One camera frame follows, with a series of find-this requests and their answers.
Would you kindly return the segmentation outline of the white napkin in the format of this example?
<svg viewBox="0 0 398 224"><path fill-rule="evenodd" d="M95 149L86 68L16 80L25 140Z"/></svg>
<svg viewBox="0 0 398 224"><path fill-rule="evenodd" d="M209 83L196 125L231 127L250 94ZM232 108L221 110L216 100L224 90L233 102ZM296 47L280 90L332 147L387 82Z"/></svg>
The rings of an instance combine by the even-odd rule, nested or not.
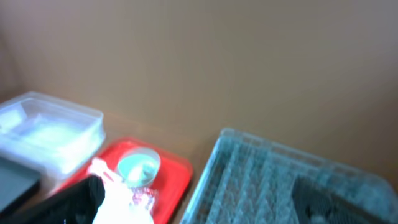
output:
<svg viewBox="0 0 398 224"><path fill-rule="evenodd" d="M99 158L91 160L88 173L102 180L105 196L99 206L93 224L154 224L152 213L132 203L132 189L121 176L113 172Z"/></svg>

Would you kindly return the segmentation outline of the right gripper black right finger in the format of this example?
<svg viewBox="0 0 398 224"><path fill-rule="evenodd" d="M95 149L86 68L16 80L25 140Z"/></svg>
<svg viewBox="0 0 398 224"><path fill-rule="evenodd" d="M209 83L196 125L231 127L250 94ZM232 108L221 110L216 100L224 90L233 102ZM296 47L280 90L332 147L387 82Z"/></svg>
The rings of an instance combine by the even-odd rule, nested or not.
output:
<svg viewBox="0 0 398 224"><path fill-rule="evenodd" d="M300 224L386 224L385 220L304 177L296 178L291 197Z"/></svg>

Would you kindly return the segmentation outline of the red snack wrapper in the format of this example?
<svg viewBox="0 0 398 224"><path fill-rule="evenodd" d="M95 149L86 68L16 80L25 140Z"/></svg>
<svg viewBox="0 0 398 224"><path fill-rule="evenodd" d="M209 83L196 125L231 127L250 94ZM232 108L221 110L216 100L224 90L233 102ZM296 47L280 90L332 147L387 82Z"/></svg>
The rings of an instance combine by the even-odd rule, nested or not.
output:
<svg viewBox="0 0 398 224"><path fill-rule="evenodd" d="M158 190L147 187L138 187L132 189L132 203L150 213L152 213L153 209L155 208L158 198Z"/></svg>

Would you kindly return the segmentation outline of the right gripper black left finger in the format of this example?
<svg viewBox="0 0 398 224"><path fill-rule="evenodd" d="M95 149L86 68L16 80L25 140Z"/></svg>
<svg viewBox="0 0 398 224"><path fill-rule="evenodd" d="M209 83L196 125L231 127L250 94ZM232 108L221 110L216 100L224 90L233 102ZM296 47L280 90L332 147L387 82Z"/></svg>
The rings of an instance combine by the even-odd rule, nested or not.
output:
<svg viewBox="0 0 398 224"><path fill-rule="evenodd" d="M1 224L92 224L104 198L102 179L91 175Z"/></svg>

